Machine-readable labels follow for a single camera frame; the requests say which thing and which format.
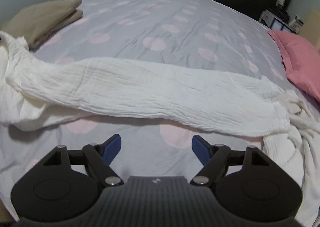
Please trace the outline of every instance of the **bed sheet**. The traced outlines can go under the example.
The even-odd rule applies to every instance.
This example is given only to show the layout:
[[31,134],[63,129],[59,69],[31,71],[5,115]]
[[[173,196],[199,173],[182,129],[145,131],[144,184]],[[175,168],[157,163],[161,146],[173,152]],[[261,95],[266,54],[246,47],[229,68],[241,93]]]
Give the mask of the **bed sheet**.
[[[305,98],[286,79],[280,51],[267,34],[268,28],[212,0],[83,0],[79,9],[84,17],[34,52],[38,59],[63,65],[109,56],[254,78],[265,75]],[[318,119],[317,103],[307,98]],[[261,147],[259,138],[202,132],[163,119],[91,116],[33,132],[0,126],[0,198],[17,218],[10,202],[11,188],[46,153],[56,145],[79,149],[102,143],[113,134],[120,134],[123,144],[111,167],[124,180],[130,175],[183,175],[191,180],[202,167],[191,149],[194,134],[234,150],[244,150],[249,144]],[[74,169],[84,172],[80,166]]]

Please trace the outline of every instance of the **pillow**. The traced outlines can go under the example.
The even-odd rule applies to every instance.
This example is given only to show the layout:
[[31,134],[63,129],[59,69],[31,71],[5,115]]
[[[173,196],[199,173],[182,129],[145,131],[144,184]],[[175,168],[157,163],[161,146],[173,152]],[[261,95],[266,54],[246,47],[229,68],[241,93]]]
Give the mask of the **pillow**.
[[320,102],[320,55],[305,38],[284,31],[269,31],[278,45],[287,78]]

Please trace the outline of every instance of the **silver bolt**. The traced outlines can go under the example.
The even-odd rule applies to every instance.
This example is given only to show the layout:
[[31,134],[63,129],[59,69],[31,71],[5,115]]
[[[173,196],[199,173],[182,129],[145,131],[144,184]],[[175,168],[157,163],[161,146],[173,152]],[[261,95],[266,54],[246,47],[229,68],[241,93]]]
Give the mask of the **silver bolt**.
[[206,176],[202,176],[202,175],[197,175],[193,178],[193,181],[196,183],[196,184],[200,184],[200,185],[203,185],[203,184],[206,184],[209,182],[209,178],[207,178]]
[[154,184],[158,184],[158,183],[162,182],[162,180],[159,179],[159,178],[155,178],[155,179],[152,179],[152,182],[153,182]]
[[104,181],[108,185],[117,185],[118,183],[121,182],[121,179],[117,176],[109,176]]

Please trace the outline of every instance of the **brown folded blanket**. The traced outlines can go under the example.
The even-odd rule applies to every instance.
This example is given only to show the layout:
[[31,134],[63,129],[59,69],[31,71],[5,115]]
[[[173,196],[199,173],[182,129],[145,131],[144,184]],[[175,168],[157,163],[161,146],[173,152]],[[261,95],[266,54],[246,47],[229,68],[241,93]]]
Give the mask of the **brown folded blanket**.
[[1,27],[17,38],[23,36],[30,49],[36,49],[53,32],[80,19],[83,12],[76,8],[82,0],[56,0],[31,5],[21,10]]

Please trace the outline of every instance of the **white towel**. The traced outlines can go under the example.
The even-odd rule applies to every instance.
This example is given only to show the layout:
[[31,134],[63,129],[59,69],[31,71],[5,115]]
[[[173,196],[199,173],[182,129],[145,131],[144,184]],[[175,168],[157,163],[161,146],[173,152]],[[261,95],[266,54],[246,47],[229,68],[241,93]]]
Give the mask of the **white towel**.
[[316,220],[320,125],[301,100],[267,78],[114,58],[54,65],[10,35],[0,37],[0,123],[34,130],[95,113],[264,136],[263,151],[302,186],[296,219],[307,227]]

